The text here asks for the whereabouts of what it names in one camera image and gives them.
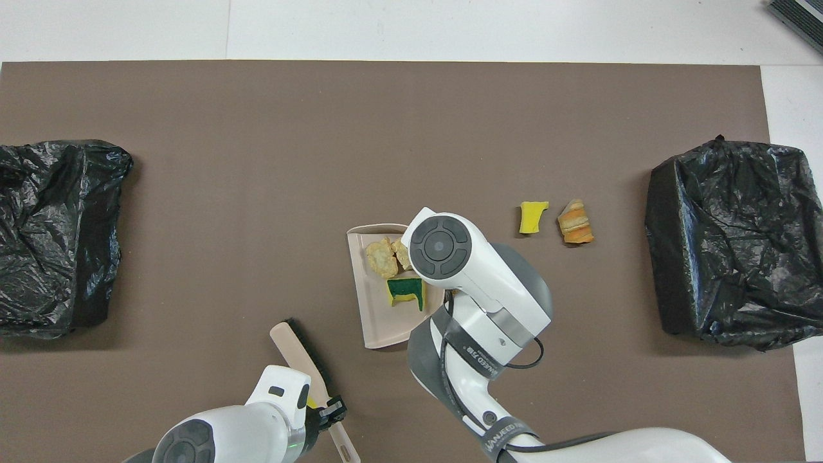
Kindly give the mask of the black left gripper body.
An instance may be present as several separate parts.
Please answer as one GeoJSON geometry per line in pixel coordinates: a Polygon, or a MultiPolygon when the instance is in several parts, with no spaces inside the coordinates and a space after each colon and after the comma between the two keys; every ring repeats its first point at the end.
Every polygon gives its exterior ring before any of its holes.
{"type": "Polygon", "coordinates": [[[305,438],[303,448],[313,448],[318,436],[331,426],[326,408],[311,408],[305,410],[305,438]]]}

